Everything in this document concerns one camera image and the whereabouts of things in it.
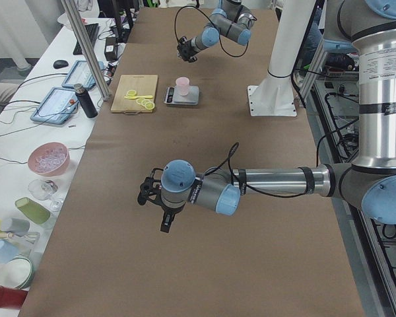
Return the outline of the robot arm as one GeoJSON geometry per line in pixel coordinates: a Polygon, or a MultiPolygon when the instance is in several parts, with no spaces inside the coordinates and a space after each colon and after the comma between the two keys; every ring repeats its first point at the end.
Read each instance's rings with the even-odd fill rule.
{"type": "Polygon", "coordinates": [[[219,1],[217,8],[205,18],[207,23],[200,34],[191,39],[176,38],[178,57],[186,62],[196,61],[199,52],[221,43],[221,37],[247,47],[257,20],[241,1],[219,1]]]}
{"type": "Polygon", "coordinates": [[[173,160],[160,179],[145,178],[137,198],[140,205],[162,208],[161,231],[170,230],[186,203],[231,215],[240,197],[253,192],[337,197],[380,223],[396,225],[396,1],[328,1],[325,8],[325,50],[359,55],[357,157],[289,170],[216,166],[202,174],[187,161],[173,160]]]}

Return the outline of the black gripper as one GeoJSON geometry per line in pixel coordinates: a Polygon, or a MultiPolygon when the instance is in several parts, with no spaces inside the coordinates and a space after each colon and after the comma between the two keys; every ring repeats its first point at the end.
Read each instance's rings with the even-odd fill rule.
{"type": "Polygon", "coordinates": [[[188,40],[185,36],[182,36],[178,40],[177,50],[178,59],[187,61],[188,63],[194,63],[197,61],[197,57],[194,56],[191,40],[188,40]]]}
{"type": "Polygon", "coordinates": [[[158,205],[164,211],[160,231],[169,233],[170,227],[176,217],[178,211],[176,209],[167,209],[162,202],[161,196],[161,180],[154,178],[156,170],[151,170],[150,175],[147,176],[144,182],[140,185],[139,194],[137,196],[137,202],[139,205],[144,205],[146,202],[151,202],[158,205]]]}

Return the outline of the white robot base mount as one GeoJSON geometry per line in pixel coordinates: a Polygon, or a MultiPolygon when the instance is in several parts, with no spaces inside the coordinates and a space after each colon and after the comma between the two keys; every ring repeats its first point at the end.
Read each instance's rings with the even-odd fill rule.
{"type": "Polygon", "coordinates": [[[267,76],[248,87],[252,116],[296,116],[290,75],[314,7],[315,0],[284,2],[267,76]]]}

